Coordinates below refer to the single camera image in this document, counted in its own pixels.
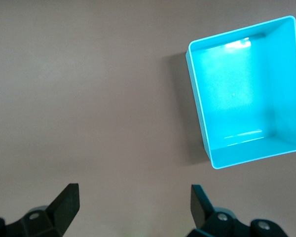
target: black metal bracket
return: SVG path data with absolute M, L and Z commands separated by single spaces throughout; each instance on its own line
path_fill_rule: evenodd
M 192 185 L 191 212 L 196 229 L 187 237 L 288 237 L 272 221 L 256 219 L 246 226 L 230 211 L 216 211 L 200 185 Z
M 79 208 L 79 186 L 68 184 L 45 210 L 31 211 L 9 225 L 0 218 L 0 237 L 62 237 Z

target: bolt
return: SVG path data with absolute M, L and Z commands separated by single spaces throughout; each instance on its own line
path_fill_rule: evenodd
M 259 226 L 261 229 L 264 229 L 264 230 L 269 230 L 269 229 L 270 229 L 269 224 L 266 223 L 265 221 L 259 221 L 259 222 L 258 222 L 258 226 Z
M 226 221 L 226 220 L 228 220 L 228 217 L 227 217 L 225 214 L 223 214 L 223 213 L 219 213 L 217 217 L 218 217 L 218 219 L 220 219 L 221 221 Z
M 37 217 L 39 216 L 39 213 L 33 213 L 32 215 L 30 215 L 29 219 L 30 220 L 33 220 L 33 219 L 36 219 Z

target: gray floor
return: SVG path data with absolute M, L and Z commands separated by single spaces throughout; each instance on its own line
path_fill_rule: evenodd
M 0 216 L 78 182 L 66 237 L 184 237 L 196 183 L 296 237 L 296 153 L 214 170 L 185 61 L 192 40 L 285 15 L 296 0 L 0 0 Z

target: gray table surface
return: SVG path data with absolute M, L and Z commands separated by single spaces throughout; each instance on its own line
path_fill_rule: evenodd
M 296 153 L 214 170 L 185 61 L 192 40 L 286 15 L 296 0 L 0 0 L 0 216 L 78 182 L 66 237 L 184 237 L 195 183 L 296 237 Z

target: blue container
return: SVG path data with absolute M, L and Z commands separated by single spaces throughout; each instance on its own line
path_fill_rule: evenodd
M 186 53 L 216 169 L 296 151 L 296 19 L 198 39 Z

